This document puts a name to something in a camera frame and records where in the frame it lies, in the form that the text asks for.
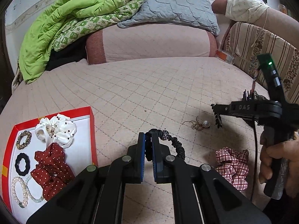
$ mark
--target white bead bracelet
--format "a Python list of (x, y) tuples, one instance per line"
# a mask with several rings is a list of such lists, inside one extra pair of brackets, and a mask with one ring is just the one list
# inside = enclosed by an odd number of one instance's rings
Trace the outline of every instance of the white bead bracelet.
[(29, 175), (29, 176), (26, 178), (26, 180), (25, 180), (25, 185), (26, 185), (26, 190), (27, 190), (28, 196), (29, 196), (30, 199), (32, 199), (35, 203), (40, 203), (40, 202), (42, 202), (42, 201), (44, 200), (44, 197), (41, 196), (38, 200), (35, 199), (35, 198), (31, 195), (31, 193), (30, 193), (30, 191), (29, 191), (29, 188), (28, 188), (28, 186), (27, 186), (27, 184), (28, 184), (28, 182), (29, 182), (29, 180), (30, 180), (31, 178), (32, 178), (32, 176)]

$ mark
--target black scrunchie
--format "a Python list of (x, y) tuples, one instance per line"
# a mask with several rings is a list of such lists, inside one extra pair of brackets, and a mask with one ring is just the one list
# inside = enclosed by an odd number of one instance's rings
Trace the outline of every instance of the black scrunchie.
[[(25, 170), (22, 172), (19, 168), (19, 163), (20, 161), (24, 159), (25, 162), (26, 162), (26, 167), (25, 167)], [(18, 175), (20, 176), (25, 176), (26, 174), (29, 173), (29, 170), (30, 170), (30, 161), (29, 161), (29, 157), (25, 154), (25, 153), (20, 153), (18, 156), (17, 156), (17, 159), (16, 159), (16, 163), (15, 163), (15, 168), (16, 168), (16, 172), (18, 173)]]

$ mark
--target gray quilted pillow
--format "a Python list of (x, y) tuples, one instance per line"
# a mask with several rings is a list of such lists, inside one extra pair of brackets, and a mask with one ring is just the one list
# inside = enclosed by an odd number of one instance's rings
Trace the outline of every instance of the gray quilted pillow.
[(145, 22), (188, 25), (205, 29), (215, 36), (220, 32), (209, 0), (144, 0), (131, 19), (119, 22), (117, 26), (128, 28)]

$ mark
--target green blanket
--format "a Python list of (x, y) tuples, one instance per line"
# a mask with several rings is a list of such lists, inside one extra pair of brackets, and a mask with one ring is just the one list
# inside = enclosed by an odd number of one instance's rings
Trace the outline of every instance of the green blanket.
[(52, 48), (131, 18), (144, 0), (57, 0), (41, 13), (25, 34), (19, 66), (27, 83), (44, 72)]

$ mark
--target metal screw head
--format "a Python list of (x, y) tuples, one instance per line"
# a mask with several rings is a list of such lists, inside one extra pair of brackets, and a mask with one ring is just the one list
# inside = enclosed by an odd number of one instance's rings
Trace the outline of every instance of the metal screw head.
[(173, 155), (168, 155), (168, 156), (166, 156), (166, 158), (165, 158), (167, 161), (174, 161), (175, 160), (175, 156), (173, 156)]
[(131, 161), (131, 157), (129, 156), (129, 155), (125, 155), (125, 156), (123, 156), (123, 158), (122, 158), (122, 160), (123, 161)]
[(97, 167), (95, 165), (89, 165), (86, 170), (89, 171), (89, 172), (93, 172), (97, 169)]
[(201, 166), (201, 169), (207, 172), (211, 170), (211, 166), (209, 164), (204, 164)]

